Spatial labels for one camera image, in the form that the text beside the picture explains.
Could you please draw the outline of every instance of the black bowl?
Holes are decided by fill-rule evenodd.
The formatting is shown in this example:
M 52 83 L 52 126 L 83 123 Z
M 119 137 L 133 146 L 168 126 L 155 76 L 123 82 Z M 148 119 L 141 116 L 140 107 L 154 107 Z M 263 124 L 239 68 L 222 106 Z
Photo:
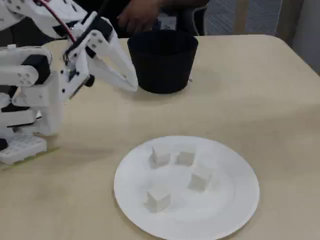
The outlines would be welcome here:
M 194 36 L 173 30 L 147 31 L 132 36 L 127 44 L 142 89 L 171 94 L 187 86 L 198 47 Z

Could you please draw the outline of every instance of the white cube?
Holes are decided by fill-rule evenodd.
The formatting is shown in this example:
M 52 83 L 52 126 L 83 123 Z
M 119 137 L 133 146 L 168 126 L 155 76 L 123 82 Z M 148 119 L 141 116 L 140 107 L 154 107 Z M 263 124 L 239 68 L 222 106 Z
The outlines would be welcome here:
M 212 176 L 212 169 L 199 165 L 194 168 L 191 181 L 188 186 L 189 189 L 203 192 L 206 190 Z
M 169 147 L 165 145 L 157 145 L 152 148 L 150 156 L 150 164 L 153 168 L 159 168 L 170 162 L 171 153 Z
M 196 147 L 194 145 L 180 145 L 178 146 L 179 155 L 176 159 L 176 164 L 192 166 L 195 161 Z
M 146 193 L 147 195 L 147 206 L 152 212 L 160 212 L 171 204 L 170 192 L 161 186 L 155 186 Z

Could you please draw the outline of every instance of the white robotic arm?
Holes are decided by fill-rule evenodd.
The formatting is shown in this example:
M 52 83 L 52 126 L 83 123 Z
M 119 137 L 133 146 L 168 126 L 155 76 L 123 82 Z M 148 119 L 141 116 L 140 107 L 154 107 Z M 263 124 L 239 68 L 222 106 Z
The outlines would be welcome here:
M 138 88 L 135 68 L 106 18 L 87 14 L 72 0 L 0 1 L 0 30 L 24 17 L 50 37 L 69 36 L 70 47 L 58 72 L 43 47 L 0 48 L 0 85 L 9 86 L 7 94 L 0 93 L 0 162 L 5 164 L 45 152 L 46 141 L 33 134 L 56 134 L 63 102 L 92 86 L 95 77 L 129 91 Z M 100 58 L 109 58 L 119 72 Z

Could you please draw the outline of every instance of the paper plate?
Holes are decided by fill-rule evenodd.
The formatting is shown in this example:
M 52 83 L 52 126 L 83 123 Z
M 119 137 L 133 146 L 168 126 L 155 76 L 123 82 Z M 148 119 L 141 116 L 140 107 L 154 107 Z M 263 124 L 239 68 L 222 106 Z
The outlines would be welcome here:
M 194 145 L 193 166 L 175 164 L 181 144 Z M 167 145 L 171 161 L 151 168 L 152 147 Z M 204 192 L 188 189 L 195 166 L 212 169 Z M 171 192 L 171 205 L 152 212 L 146 192 L 157 185 Z M 255 213 L 259 182 L 250 165 L 230 148 L 195 136 L 165 136 L 133 149 L 120 163 L 114 178 L 114 195 L 124 214 L 139 228 L 167 240 L 215 240 L 244 226 Z

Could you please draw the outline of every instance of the cable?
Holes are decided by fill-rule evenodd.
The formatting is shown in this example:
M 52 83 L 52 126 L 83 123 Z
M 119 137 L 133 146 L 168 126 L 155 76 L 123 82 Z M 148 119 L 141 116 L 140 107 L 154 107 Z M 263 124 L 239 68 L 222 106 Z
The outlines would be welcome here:
M 57 22 L 65 29 L 67 35 L 69 36 L 69 38 L 71 39 L 71 41 L 73 43 L 76 42 L 74 36 L 71 33 L 70 28 L 57 16 L 57 14 L 49 7 L 49 5 L 47 4 L 47 0 L 36 0 L 38 3 L 40 3 L 41 5 L 43 5 L 50 13 L 51 15 L 55 18 L 55 20 L 57 20 Z
M 107 4 L 108 4 L 109 0 L 104 0 L 97 15 L 94 17 L 94 19 L 92 20 L 91 24 L 88 26 L 88 28 L 81 34 L 81 36 L 65 51 L 63 58 L 64 58 L 64 63 L 67 64 L 68 63 L 68 55 L 70 54 L 70 52 L 72 50 L 74 50 L 75 48 L 77 48 L 82 41 L 86 38 L 86 36 L 90 33 L 90 31 L 94 28 L 96 22 L 100 19 L 101 15 L 103 14 L 103 12 L 105 11 Z

